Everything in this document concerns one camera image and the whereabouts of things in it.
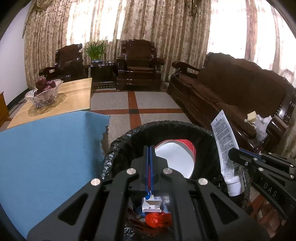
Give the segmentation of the white cream tube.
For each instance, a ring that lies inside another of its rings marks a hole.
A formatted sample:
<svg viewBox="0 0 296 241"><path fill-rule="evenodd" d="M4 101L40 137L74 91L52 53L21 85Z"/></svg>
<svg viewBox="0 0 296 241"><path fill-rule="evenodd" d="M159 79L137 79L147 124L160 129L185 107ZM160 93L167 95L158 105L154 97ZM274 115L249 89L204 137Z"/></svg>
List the white cream tube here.
<svg viewBox="0 0 296 241"><path fill-rule="evenodd" d="M243 168L232 161L228 153L231 149L238 149L236 138L223 110L211 122L212 131L217 145L221 174L227 185L230 197L244 192Z"/></svg>

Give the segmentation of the red mesh packaging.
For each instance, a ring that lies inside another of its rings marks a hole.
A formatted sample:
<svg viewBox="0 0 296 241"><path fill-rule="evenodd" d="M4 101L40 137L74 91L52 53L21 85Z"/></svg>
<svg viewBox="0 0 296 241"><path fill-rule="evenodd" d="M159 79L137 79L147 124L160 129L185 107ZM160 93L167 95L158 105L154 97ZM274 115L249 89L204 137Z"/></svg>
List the red mesh packaging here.
<svg viewBox="0 0 296 241"><path fill-rule="evenodd" d="M170 213L155 212L145 216L145 223L152 228L172 226L172 216Z"/></svg>

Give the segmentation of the red snack bag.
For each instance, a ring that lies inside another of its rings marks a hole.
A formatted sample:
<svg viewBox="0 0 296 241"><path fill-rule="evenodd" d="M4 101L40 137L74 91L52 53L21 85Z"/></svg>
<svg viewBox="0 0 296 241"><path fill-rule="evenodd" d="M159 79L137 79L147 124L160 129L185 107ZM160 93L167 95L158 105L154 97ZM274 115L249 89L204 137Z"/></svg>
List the red snack bag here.
<svg viewBox="0 0 296 241"><path fill-rule="evenodd" d="M196 149L185 139L165 140L157 146L147 148L145 192L146 198L153 196L157 178L181 184L173 190L179 190L190 179L195 168Z"/></svg>

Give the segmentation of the white blue medicine box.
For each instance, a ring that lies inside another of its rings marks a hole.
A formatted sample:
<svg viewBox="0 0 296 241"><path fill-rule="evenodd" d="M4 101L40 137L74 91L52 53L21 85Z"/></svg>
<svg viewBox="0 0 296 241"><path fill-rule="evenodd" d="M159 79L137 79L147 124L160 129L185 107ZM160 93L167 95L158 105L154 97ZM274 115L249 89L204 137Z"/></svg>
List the white blue medicine box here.
<svg viewBox="0 0 296 241"><path fill-rule="evenodd" d="M149 199L146 199L145 197L142 199L142 212L147 213L161 213L161 205L162 205L162 198L160 196L153 196Z"/></svg>

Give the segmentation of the white items on sofa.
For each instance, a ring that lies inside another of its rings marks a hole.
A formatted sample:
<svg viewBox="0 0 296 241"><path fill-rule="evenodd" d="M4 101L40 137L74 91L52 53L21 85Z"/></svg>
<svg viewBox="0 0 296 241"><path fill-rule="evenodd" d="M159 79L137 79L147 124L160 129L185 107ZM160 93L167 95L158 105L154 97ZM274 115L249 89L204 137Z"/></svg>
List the white items on sofa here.
<svg viewBox="0 0 296 241"><path fill-rule="evenodd" d="M262 142L267 137L266 129L271 119L271 116L263 118L255 111L253 111L247 114L247 119L245 119L244 122L253 126L253 128L256 131L256 139L259 142Z"/></svg>

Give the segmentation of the dark wooden sofa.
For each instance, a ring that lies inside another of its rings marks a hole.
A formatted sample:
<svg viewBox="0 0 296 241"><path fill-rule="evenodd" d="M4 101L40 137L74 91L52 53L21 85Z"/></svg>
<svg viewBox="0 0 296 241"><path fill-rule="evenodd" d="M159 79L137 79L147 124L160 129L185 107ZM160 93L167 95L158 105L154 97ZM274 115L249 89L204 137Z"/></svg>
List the dark wooden sofa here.
<svg viewBox="0 0 296 241"><path fill-rule="evenodd" d="M280 142L295 107L295 88L284 77L222 53L209 53L201 69L180 61L172 66L167 92L192 123L211 130L223 111L240 148L270 152ZM251 112L271 117L261 141L245 122Z"/></svg>

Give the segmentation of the blue table cloth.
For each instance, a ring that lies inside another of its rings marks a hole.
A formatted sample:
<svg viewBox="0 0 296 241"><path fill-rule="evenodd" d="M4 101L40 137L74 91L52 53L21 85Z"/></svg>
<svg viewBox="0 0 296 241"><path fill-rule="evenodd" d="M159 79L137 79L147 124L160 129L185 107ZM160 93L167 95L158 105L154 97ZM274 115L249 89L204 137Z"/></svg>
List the blue table cloth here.
<svg viewBox="0 0 296 241"><path fill-rule="evenodd" d="M65 113L1 132L1 223L11 238L29 231L103 170L110 117Z"/></svg>

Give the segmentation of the glass fruit bowl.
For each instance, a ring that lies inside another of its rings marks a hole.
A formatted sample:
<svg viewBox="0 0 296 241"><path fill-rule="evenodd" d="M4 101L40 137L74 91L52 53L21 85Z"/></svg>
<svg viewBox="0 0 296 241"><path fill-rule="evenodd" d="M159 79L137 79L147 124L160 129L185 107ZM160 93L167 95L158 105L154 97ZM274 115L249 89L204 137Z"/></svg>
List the glass fruit bowl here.
<svg viewBox="0 0 296 241"><path fill-rule="evenodd" d="M36 88L30 90L25 94L25 100L31 102L37 108L43 108L52 104L58 97L58 90L60 85L63 83L63 80L56 79L53 80L56 84L54 88L42 91L39 94L36 94L38 91Z"/></svg>

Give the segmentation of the orange wooden tv cabinet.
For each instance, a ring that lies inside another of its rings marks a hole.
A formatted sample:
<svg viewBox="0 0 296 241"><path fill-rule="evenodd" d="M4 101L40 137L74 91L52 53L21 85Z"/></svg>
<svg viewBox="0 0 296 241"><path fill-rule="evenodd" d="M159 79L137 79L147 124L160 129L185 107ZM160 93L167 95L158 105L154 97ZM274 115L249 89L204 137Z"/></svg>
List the orange wooden tv cabinet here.
<svg viewBox="0 0 296 241"><path fill-rule="evenodd" d="M9 117L9 111L4 100L4 93L0 93L0 127Z"/></svg>

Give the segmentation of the dark wooden side table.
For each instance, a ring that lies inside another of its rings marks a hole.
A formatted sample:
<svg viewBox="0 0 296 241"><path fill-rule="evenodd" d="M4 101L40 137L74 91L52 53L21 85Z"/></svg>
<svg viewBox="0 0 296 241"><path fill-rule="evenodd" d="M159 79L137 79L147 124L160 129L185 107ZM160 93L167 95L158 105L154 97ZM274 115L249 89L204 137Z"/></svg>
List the dark wooden side table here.
<svg viewBox="0 0 296 241"><path fill-rule="evenodd" d="M92 78L92 88L116 88L117 65L113 62L85 65L85 75Z"/></svg>

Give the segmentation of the dark red fruit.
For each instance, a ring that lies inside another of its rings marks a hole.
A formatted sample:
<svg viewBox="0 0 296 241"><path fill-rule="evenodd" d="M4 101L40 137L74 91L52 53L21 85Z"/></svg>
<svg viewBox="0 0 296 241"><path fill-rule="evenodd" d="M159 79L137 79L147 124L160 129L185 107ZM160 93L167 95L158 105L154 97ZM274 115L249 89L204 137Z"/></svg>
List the dark red fruit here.
<svg viewBox="0 0 296 241"><path fill-rule="evenodd" d="M45 92L49 89L57 87L56 82L54 80L46 80L45 77L38 77L36 80L36 91L34 92L34 96Z"/></svg>

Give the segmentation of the beige patterned curtains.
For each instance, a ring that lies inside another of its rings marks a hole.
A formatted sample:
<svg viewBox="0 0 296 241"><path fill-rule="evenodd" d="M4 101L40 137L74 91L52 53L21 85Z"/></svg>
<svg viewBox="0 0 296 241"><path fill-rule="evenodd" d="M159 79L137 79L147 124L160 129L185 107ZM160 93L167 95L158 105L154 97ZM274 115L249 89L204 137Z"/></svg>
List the beige patterned curtains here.
<svg viewBox="0 0 296 241"><path fill-rule="evenodd" d="M155 43L165 60L164 81L173 61L201 67L212 52L254 62L295 84L295 36L267 1L33 1L23 35L29 88L64 46L105 40L105 58L114 61L129 39Z"/></svg>

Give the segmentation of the green potted plant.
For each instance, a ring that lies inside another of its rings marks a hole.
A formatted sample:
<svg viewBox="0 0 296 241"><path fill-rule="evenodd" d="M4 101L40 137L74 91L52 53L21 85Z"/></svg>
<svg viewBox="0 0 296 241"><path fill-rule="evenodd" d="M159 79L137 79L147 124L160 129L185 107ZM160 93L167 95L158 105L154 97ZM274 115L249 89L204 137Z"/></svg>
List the green potted plant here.
<svg viewBox="0 0 296 241"><path fill-rule="evenodd" d="M106 55L107 41L97 40L86 43L85 53L89 56L92 63L102 63Z"/></svg>

